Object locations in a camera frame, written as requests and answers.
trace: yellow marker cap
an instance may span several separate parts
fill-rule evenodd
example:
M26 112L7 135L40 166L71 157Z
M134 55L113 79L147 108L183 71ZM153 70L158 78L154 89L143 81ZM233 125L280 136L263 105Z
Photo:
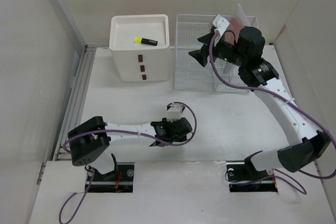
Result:
M140 38L140 37L136 37L135 39L134 39L134 42L135 43L141 43L141 40L142 40L142 38Z

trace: white wire rack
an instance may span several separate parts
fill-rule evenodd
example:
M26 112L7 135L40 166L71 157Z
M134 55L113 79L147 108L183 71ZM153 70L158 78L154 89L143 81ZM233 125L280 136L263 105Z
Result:
M248 90L233 89L222 84L210 66L204 68L188 52L198 50L202 43L197 39L209 33L214 15L178 15L176 18L176 66L175 90L247 93ZM257 27L255 17L247 17L252 26ZM238 67L228 62L217 59L215 65L222 77L228 82L243 86L244 83L238 76Z

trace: marker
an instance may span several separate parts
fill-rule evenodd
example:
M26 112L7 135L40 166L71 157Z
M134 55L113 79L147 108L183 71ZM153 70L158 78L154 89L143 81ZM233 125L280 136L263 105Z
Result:
M146 44L146 45L151 45L151 46L157 46L157 43L158 43L156 40L145 39L145 38L140 38L140 37L136 37L134 39L134 42L138 44Z

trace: metal bolt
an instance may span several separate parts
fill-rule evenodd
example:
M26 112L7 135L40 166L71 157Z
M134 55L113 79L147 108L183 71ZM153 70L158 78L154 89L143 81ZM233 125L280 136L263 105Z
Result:
M266 173L267 173L268 175L273 175L273 174L274 174L274 172L273 172L272 169L266 169Z
M229 176L233 176L233 175L235 175L235 170L234 170L233 168L229 168L229 169L227 170L227 174L228 174Z
M132 169L129 169L129 170L127 171L127 176L129 176L129 177L133 177L133 176L134 176L134 171L133 171Z

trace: white table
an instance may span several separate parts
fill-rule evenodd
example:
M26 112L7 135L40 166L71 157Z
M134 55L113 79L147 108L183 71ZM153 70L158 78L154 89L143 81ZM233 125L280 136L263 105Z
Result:
M285 80L273 46L265 47L263 57ZM94 60L82 122L96 115L118 124L156 121L165 117L169 102L182 101L194 110L198 129L183 147L116 146L118 162L135 161L134 192L89 194L73 224L335 223L320 181L299 173L294 177L306 187L307 196L294 193L282 181L278 194L229 193L221 161L287 144L282 129L254 94L173 91L173 70L166 82L124 83L108 49L97 49ZM184 116L192 121L187 112ZM313 164L305 169L316 174ZM71 192L83 191L85 176L82 167L69 161L48 162L30 224L58 223L61 205ZM79 197L68 205L64 221Z

